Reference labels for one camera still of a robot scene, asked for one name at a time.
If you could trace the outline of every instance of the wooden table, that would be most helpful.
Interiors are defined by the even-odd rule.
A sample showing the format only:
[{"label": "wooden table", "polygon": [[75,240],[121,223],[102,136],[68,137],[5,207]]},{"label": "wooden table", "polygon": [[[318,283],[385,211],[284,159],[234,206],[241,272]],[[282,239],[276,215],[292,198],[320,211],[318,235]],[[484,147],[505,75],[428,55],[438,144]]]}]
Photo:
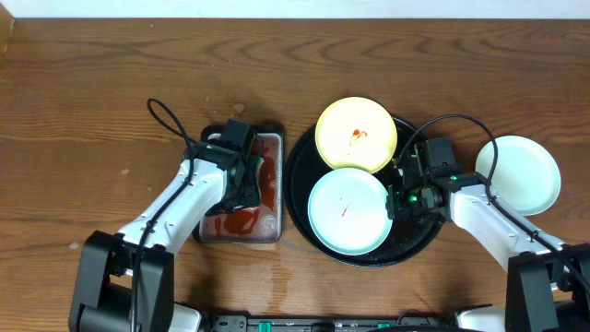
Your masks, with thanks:
[{"label": "wooden table", "polygon": [[[590,240],[588,31],[587,21],[19,19],[0,72],[0,329],[65,330],[82,243],[116,232],[170,182],[183,142],[151,118],[148,97],[193,136],[229,117],[279,120],[288,153],[345,96],[417,125],[474,115],[549,150],[561,194],[532,221]],[[486,141],[460,120],[428,134],[450,136],[467,168]],[[189,239],[175,273],[176,301],[253,315],[447,313],[502,306],[506,284],[450,224],[406,263],[368,269],[316,251],[286,212],[278,243]]]}]

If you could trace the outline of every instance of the sauce residue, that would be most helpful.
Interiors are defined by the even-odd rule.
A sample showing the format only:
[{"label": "sauce residue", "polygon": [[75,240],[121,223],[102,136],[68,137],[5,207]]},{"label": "sauce residue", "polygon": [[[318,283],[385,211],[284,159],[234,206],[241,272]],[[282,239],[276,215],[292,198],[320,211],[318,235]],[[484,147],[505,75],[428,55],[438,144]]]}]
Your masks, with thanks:
[{"label": "sauce residue", "polygon": [[361,139],[362,137],[366,137],[367,136],[367,132],[364,130],[359,130],[359,129],[355,129],[352,132],[352,136],[350,137],[350,141],[348,142],[348,144],[350,146],[352,146],[356,141],[358,141],[359,139]]},{"label": "sauce residue", "polygon": [[347,214],[347,210],[348,210],[348,207],[350,207],[350,204],[348,204],[347,208],[345,208],[344,212],[342,212],[342,218],[344,218],[344,215]]},{"label": "sauce residue", "polygon": [[[275,210],[275,193],[276,189],[272,183],[277,179],[275,172],[275,160],[270,156],[270,148],[265,147],[265,141],[263,140],[263,162],[260,166],[260,172],[258,176],[258,185],[260,186],[260,197],[262,205],[270,208],[271,211]],[[275,144],[271,143],[270,147],[274,148]],[[258,145],[254,145],[252,149],[252,155],[258,155]],[[250,234],[254,225],[260,217],[259,209],[244,209],[230,214],[223,220],[223,227],[226,231],[232,234]],[[215,231],[217,236],[221,236],[221,217],[215,218]]]}]

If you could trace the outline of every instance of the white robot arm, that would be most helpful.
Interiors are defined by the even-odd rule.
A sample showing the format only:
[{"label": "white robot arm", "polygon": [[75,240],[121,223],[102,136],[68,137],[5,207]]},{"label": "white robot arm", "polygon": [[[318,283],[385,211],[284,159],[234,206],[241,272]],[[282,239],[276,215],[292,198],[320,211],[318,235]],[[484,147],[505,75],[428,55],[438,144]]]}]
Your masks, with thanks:
[{"label": "white robot arm", "polygon": [[[182,185],[189,172],[189,162],[184,160],[176,177],[158,198],[139,217],[118,231],[124,236],[123,241],[139,244],[146,222]],[[195,159],[193,164],[195,170],[191,182],[159,216],[158,223],[147,238],[146,248],[160,245],[176,256],[198,222],[225,195],[228,181],[226,171],[206,160]]]},{"label": "white robot arm", "polygon": [[[534,241],[518,226],[507,219],[496,207],[490,204],[485,191],[485,184],[475,184],[451,193],[449,213],[451,221],[468,231],[496,258],[504,271],[508,272],[508,259],[521,253],[547,254],[549,249]],[[498,196],[491,187],[491,193],[513,217],[517,218],[529,230],[537,231],[540,236],[556,248],[561,249],[565,242],[543,232],[539,227],[521,216]]]}]

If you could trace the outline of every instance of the round black tray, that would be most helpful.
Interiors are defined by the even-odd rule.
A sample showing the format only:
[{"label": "round black tray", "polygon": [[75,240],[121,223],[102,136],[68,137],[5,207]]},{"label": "round black tray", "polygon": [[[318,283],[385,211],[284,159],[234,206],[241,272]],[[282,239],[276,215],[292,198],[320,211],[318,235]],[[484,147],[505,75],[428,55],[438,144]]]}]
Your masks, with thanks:
[{"label": "round black tray", "polygon": [[[416,128],[406,120],[392,115],[397,127],[397,146],[403,147]],[[421,133],[417,141],[426,140]],[[377,249],[364,255],[342,255],[326,247],[313,233],[307,213],[307,203],[313,186],[332,169],[322,160],[315,146],[315,126],[300,140],[287,160],[284,194],[287,210],[301,235],[322,253],[342,263],[358,267],[386,267],[409,259],[434,239],[442,224],[433,218],[410,217],[394,220],[392,230]],[[374,176],[387,187],[401,187],[402,178],[390,162]]]}]

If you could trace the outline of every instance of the white plate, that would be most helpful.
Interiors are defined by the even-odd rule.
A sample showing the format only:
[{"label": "white plate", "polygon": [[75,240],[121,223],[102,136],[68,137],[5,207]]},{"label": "white plate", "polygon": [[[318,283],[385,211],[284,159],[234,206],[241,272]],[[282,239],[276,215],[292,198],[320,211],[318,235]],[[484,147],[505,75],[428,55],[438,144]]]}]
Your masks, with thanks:
[{"label": "white plate", "polygon": [[[521,136],[496,138],[498,164],[491,185],[523,216],[548,209],[561,189],[557,162],[537,142]],[[479,152],[476,172],[488,176],[494,154],[491,142]]]},{"label": "white plate", "polygon": [[391,230],[385,187],[367,172],[345,168],[324,175],[313,187],[308,215],[313,232],[333,251],[362,255],[377,248]]}]

